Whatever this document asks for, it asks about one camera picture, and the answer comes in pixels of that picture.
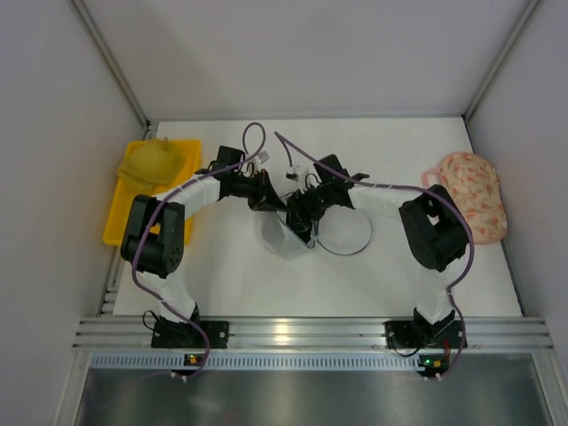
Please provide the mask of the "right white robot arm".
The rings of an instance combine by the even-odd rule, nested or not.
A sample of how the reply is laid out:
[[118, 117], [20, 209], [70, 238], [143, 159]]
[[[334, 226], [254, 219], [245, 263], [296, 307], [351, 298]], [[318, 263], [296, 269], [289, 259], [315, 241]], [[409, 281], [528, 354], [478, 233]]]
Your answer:
[[286, 225], [301, 240], [314, 239], [316, 224], [333, 207], [363, 210], [402, 224], [407, 245], [421, 266], [414, 320], [442, 328], [458, 309], [452, 290], [451, 264], [470, 256], [472, 232], [450, 193], [440, 184], [427, 188], [375, 183], [365, 173], [350, 175], [336, 155], [314, 163], [317, 185], [288, 196]]

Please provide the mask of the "white mesh laundry bag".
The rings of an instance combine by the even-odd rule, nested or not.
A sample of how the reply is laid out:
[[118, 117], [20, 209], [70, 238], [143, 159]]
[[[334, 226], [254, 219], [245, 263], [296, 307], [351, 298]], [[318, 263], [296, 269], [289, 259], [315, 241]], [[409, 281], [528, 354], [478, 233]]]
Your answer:
[[256, 235], [273, 254], [292, 259], [322, 249], [335, 256], [355, 256], [365, 251], [374, 238], [371, 217], [362, 211], [332, 207], [308, 232], [302, 241], [285, 223], [283, 212], [260, 213], [256, 219]]

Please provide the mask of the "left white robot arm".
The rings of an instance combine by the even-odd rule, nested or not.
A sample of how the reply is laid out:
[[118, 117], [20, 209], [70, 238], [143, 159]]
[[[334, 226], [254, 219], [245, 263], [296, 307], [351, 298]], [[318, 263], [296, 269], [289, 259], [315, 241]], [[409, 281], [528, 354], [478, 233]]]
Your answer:
[[121, 256], [130, 263], [134, 285], [154, 298], [163, 319], [191, 326], [199, 320], [198, 305], [185, 284], [171, 276], [183, 259], [189, 217], [225, 197], [245, 199], [253, 211], [286, 209], [266, 170], [243, 174], [241, 165], [247, 161], [243, 151], [221, 146], [209, 167], [196, 171], [184, 184], [134, 198]]

